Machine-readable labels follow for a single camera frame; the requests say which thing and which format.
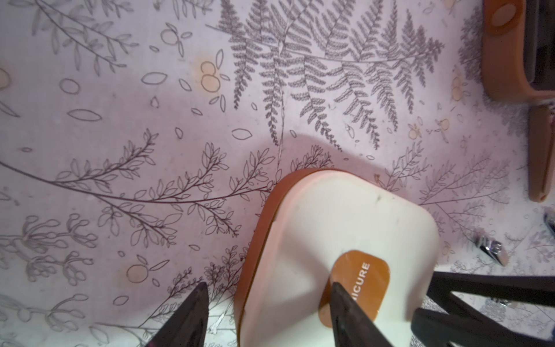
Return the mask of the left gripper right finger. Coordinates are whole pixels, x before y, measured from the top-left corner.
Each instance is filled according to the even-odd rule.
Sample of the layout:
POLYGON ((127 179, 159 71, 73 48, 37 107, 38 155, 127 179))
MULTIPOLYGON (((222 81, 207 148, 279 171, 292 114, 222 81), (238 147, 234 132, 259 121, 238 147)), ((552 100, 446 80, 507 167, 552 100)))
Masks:
POLYGON ((387 338, 338 282, 331 287, 330 313, 335 346, 390 347, 387 338))

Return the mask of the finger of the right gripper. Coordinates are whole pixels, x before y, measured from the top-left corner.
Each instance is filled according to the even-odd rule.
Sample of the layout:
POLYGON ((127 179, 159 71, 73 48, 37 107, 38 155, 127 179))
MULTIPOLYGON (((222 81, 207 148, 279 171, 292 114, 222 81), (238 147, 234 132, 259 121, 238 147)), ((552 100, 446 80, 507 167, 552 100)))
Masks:
POLYGON ((411 323, 413 335, 425 346, 553 346, 553 341, 508 330, 496 322, 448 315, 419 308, 411 323))

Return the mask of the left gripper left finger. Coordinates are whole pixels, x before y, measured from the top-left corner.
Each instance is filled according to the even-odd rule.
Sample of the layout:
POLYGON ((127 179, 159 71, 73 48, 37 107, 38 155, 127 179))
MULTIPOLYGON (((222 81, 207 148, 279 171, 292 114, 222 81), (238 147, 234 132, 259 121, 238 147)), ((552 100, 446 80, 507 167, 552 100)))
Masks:
POLYGON ((208 317, 208 285, 201 282, 150 339, 146 347, 204 346, 208 317))

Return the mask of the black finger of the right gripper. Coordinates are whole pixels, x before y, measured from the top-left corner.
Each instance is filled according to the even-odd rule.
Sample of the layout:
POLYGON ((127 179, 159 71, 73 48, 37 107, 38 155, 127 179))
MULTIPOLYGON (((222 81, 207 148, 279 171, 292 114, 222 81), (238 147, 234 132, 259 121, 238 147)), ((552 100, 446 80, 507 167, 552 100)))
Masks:
POLYGON ((439 302, 453 292, 509 301, 554 306, 553 276, 486 276, 436 272, 427 295, 439 302))

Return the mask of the cream nail clipper case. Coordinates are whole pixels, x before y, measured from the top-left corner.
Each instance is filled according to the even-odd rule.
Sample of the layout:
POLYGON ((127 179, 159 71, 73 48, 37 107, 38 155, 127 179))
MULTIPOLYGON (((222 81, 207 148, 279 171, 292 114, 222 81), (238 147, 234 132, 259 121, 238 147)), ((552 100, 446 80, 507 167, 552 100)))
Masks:
POLYGON ((439 248, 435 220, 415 203, 345 171, 290 173, 267 198, 243 264, 238 345, 333 346, 337 282, 390 344, 408 346, 439 248))

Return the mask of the light brown nail clipper case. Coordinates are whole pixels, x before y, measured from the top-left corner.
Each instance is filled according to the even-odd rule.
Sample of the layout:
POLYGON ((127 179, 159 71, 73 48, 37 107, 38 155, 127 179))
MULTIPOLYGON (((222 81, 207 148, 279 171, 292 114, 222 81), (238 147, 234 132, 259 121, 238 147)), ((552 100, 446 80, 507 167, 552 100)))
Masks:
POLYGON ((496 101, 554 100, 554 2, 484 1, 481 76, 496 101))

